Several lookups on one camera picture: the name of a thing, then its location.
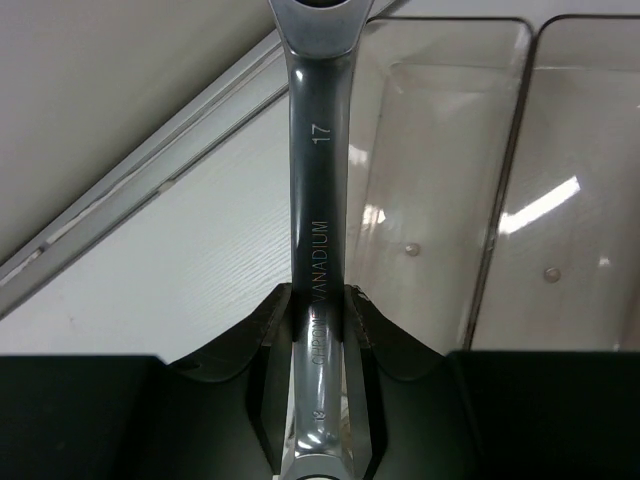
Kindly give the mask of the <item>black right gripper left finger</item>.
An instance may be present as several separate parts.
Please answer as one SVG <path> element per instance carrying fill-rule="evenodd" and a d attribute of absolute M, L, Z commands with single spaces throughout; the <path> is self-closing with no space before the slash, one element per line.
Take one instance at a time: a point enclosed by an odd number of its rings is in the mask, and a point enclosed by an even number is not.
<path fill-rule="evenodd" d="M 291 286 L 171 363 L 184 383 L 171 439 L 174 479 L 271 479 L 281 469 L 292 327 Z"/>

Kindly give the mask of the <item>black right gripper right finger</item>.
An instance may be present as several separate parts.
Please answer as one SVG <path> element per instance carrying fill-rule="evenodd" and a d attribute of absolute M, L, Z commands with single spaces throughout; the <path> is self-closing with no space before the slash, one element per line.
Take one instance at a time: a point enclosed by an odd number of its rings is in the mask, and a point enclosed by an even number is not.
<path fill-rule="evenodd" d="M 446 358 L 355 286 L 344 293 L 343 340 L 356 477 L 475 478 L 478 448 Z"/>

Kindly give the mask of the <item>large chrome ratchet wrench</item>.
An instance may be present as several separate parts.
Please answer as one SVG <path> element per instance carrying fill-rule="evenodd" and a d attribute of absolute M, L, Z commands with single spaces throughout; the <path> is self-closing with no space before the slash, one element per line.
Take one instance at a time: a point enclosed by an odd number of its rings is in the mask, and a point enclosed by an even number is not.
<path fill-rule="evenodd" d="M 286 479 L 350 479 L 341 435 L 350 104 L 369 1 L 274 1 L 289 87 L 293 444 Z"/>

